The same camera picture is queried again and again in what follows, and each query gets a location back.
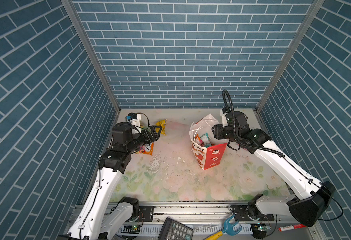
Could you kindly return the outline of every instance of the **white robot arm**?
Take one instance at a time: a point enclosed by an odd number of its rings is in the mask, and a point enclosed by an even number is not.
[[[222,91],[225,107],[221,110],[222,124],[212,127],[216,139],[228,139],[228,147],[247,149],[267,163],[293,190],[288,197],[255,196],[248,203],[249,216],[253,219],[266,214],[290,215],[299,223],[311,227],[329,206],[335,187],[321,182],[303,170],[272,141],[262,130],[250,130],[244,113],[234,111],[229,93]],[[238,149],[230,142],[236,142]]]
[[[101,239],[111,239],[123,223],[138,218],[138,199],[124,197],[103,221],[111,195],[131,160],[131,154],[144,144],[157,141],[162,131],[161,126],[141,129],[139,113],[130,113],[128,118],[127,122],[113,127],[111,147],[100,156],[99,171],[89,197],[68,234],[58,236],[57,240],[96,240],[100,236]]]
[[[224,94],[229,99],[230,107]],[[255,196],[248,203],[249,216],[257,219],[266,214],[288,215],[305,226],[313,226],[330,204],[330,199],[333,199],[335,187],[330,182],[320,182],[303,170],[265,132],[250,130],[246,115],[234,111],[226,90],[223,91],[223,98],[225,107],[220,112],[222,124],[212,127],[214,137],[228,139],[230,148],[231,141],[239,144],[237,150],[246,148],[267,163],[294,192],[287,197]],[[144,144],[158,140],[162,131],[160,126],[141,129],[139,113],[130,113],[126,120],[113,127],[112,147],[100,156],[99,171],[89,197],[69,233],[60,235],[57,240],[96,240],[100,236],[111,239],[125,221],[138,217],[138,199],[124,197],[112,214],[102,221],[110,197],[131,160],[131,153]]]

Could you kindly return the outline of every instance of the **blue brick wallpaper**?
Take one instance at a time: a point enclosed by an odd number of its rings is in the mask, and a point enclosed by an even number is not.
[[[254,108],[312,0],[74,0],[122,108]]]
[[[325,0],[262,116],[292,159],[335,185],[345,213],[320,221],[327,238],[351,239],[351,0]],[[339,213],[333,202],[323,218]]]
[[[61,1],[0,1],[0,239],[63,233],[114,116]]]

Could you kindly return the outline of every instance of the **paper bag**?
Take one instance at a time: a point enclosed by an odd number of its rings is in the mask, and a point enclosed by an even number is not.
[[[199,166],[205,170],[213,166],[217,166],[221,162],[222,155],[226,149],[226,139],[217,140],[213,136],[212,127],[219,124],[211,114],[202,118],[196,124],[192,123],[189,131],[189,137],[192,144],[192,151],[197,159]],[[210,142],[214,144],[211,147],[201,147],[195,141],[194,138],[197,134],[200,136],[207,133]]]

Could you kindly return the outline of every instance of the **black motor joint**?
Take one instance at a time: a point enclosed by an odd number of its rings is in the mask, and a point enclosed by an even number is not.
[[[130,122],[119,122],[113,127],[111,147],[101,155],[98,161],[100,169],[108,167],[114,172],[119,170],[124,173],[131,160],[131,154],[141,146],[157,141],[162,131],[161,126],[149,126],[147,129],[141,129],[141,133],[133,135],[133,129],[138,131],[138,128]]]
[[[257,148],[263,147],[263,143],[271,140],[271,138],[261,129],[250,130],[247,116],[242,112],[234,111],[229,93],[225,90],[222,92],[225,103],[225,107],[222,108],[222,114],[225,115],[227,126],[224,127],[222,124],[214,125],[212,127],[213,135],[216,139],[229,140],[228,147],[231,149],[233,148],[229,145],[230,142],[238,143],[238,149],[233,150],[239,150],[240,147],[244,147],[253,154]],[[225,96],[228,97],[230,107],[226,102]]]

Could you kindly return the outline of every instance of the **blue plastic tool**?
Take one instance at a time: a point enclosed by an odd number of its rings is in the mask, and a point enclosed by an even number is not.
[[[242,230],[242,226],[240,225],[240,228],[237,231],[234,231],[233,228],[234,228],[234,226],[237,225],[238,221],[236,221],[233,224],[230,224],[229,221],[232,218],[234,218],[234,215],[225,220],[224,227],[222,228],[222,231],[219,231],[218,233],[211,235],[210,237],[206,238],[206,240],[216,240],[217,238],[221,237],[224,233],[227,233],[230,236],[234,236],[237,233],[239,233]]]

